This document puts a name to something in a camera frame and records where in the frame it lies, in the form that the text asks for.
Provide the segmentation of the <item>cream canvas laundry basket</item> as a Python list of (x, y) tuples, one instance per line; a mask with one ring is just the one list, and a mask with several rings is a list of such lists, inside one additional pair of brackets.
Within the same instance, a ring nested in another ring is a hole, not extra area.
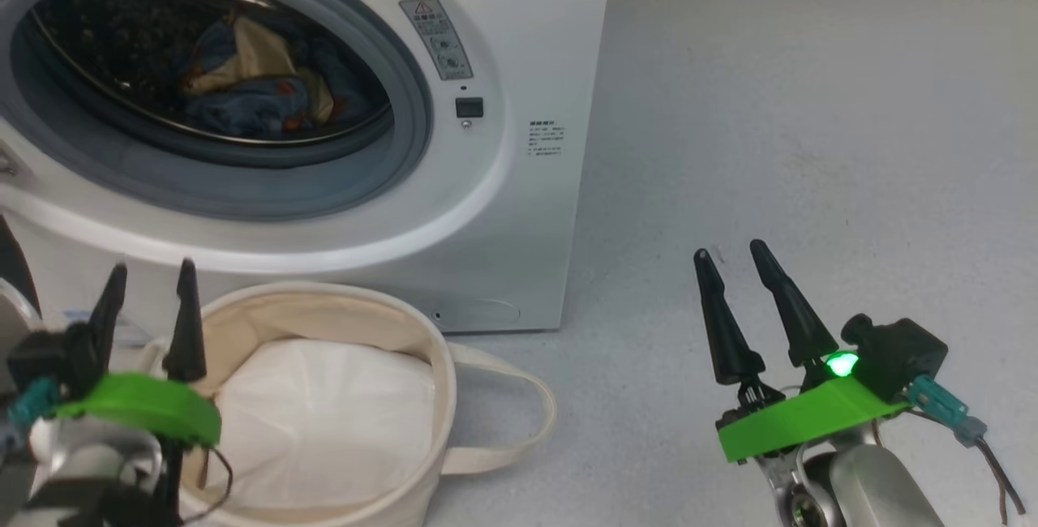
[[(179, 505), (186, 517), (203, 515), (191, 527), (424, 527), (442, 476), (515, 465), (552, 434), (559, 417), (555, 395), (541, 379), (486, 351), (454, 345), (422, 312), (382, 292), (308, 282), (260, 285), (216, 299), (204, 306), (201, 316), (207, 375), (193, 383), (193, 389), (216, 408), (217, 391), (260, 346), (297, 339), (375, 346), (418, 358), (431, 366), (436, 394), (429, 454), (403, 484), (363, 503), (303, 511), (233, 505), (234, 472), (227, 457), (221, 463), (212, 452), (188, 454), (179, 483)], [(543, 407), (540, 428), (517, 444), (449, 446), (457, 411), (457, 366), (530, 383)]]

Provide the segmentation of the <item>steel drum with clothes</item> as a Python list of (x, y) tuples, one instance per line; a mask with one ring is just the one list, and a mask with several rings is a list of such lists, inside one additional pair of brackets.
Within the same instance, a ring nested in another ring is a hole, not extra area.
[[(381, 103), (359, 123), (304, 133), (282, 140), (226, 138), (186, 120), (177, 92), (179, 70), (204, 29), (230, 13), (260, 12), (299, 18), (322, 26), (340, 43), (349, 64)], [(40, 0), (27, 15), (30, 39), (58, 70), (137, 119), (164, 126), (208, 142), (247, 146), (311, 145), (347, 138), (390, 110), (383, 84), (348, 43), (325, 25), (281, 0)]]

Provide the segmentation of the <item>blue cartoon print garment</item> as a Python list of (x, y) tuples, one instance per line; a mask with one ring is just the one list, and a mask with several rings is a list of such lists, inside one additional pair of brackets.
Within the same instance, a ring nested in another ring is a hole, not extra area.
[(296, 138), (359, 123), (382, 106), (337, 39), (285, 15), (212, 22), (177, 75), (186, 120), (226, 138)]

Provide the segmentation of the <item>beige garment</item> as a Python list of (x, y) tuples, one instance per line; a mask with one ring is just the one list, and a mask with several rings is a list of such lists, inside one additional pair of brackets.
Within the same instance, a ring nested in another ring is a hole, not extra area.
[(299, 28), (246, 16), (219, 20), (197, 40), (177, 81), (185, 117), (215, 133), (255, 138), (329, 124), (349, 108), (337, 77)]

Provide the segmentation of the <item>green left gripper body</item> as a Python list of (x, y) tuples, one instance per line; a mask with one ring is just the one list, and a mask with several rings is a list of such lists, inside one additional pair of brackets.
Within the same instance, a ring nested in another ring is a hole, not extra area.
[(218, 409), (193, 387), (134, 371), (104, 375), (85, 397), (57, 406), (54, 416), (94, 417), (194, 448), (214, 448), (221, 438)]

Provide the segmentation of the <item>grey warning sticker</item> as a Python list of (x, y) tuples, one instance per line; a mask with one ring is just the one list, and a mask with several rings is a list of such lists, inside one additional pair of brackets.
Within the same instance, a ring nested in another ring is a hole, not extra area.
[(440, 0), (401, 0), (399, 6), (422, 39), (441, 79), (474, 77), (464, 45)]

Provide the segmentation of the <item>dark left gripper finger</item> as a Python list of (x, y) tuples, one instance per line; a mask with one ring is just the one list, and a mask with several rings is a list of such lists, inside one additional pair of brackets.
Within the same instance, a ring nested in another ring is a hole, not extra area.
[(125, 302), (126, 287), (127, 266), (116, 264), (109, 273), (106, 285), (88, 320), (92, 348), (101, 366), (109, 365), (114, 346), (114, 330)]
[(167, 379), (195, 383), (207, 375), (207, 361), (198, 280), (195, 264), (191, 259), (182, 261), (179, 269), (177, 300), (177, 320), (162, 367)]

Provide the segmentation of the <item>white front-load washing machine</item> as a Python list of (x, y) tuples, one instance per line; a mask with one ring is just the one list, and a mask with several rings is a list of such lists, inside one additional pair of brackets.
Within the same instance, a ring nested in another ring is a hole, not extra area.
[[(88, 317), (110, 269), (126, 264), (118, 330), (132, 343), (164, 336), (179, 264), (192, 259), (203, 302), (325, 281), (388, 292), (426, 316), (441, 298), (501, 299), (521, 311), (511, 330), (559, 327), (607, 0), (440, 0), (474, 73), (453, 81), (438, 76), (400, 1), (377, 5), (434, 99), (430, 146), (406, 181), (357, 207), (285, 223), (174, 212), (112, 223), (0, 205), (40, 311)], [(485, 99), (485, 118), (462, 128), (456, 98)]]

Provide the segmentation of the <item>white cloth pad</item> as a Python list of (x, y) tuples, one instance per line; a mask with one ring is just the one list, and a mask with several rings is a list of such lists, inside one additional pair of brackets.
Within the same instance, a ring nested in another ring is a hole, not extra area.
[(230, 502), (303, 509), (397, 489), (431, 450), (435, 382), (418, 358), (375, 346), (260, 346), (217, 391)]

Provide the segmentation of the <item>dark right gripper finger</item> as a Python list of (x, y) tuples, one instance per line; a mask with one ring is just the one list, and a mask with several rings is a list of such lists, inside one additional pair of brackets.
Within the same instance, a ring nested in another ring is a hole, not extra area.
[(795, 367), (819, 368), (826, 364), (826, 357), (839, 350), (834, 335), (809, 305), (800, 287), (789, 277), (764, 240), (749, 243), (753, 262), (762, 284), (772, 297), (783, 331), (788, 339), (788, 356)]
[(708, 250), (696, 251), (694, 266), (716, 383), (723, 386), (759, 383), (759, 376), (766, 371), (765, 364), (760, 354), (748, 346), (731, 312), (723, 297), (726, 287), (722, 276)]

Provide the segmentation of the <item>round filter cover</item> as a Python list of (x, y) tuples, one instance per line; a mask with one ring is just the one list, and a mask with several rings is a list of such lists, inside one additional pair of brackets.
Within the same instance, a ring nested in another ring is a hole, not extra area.
[(427, 315), (441, 331), (481, 332), (511, 330), (521, 311), (501, 299), (441, 298)]

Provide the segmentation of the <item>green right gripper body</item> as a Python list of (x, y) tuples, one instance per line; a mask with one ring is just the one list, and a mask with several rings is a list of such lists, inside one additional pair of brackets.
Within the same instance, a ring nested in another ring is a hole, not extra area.
[(908, 406), (883, 401), (857, 379), (837, 378), (727, 424), (717, 435), (723, 456), (737, 463), (827, 437)]

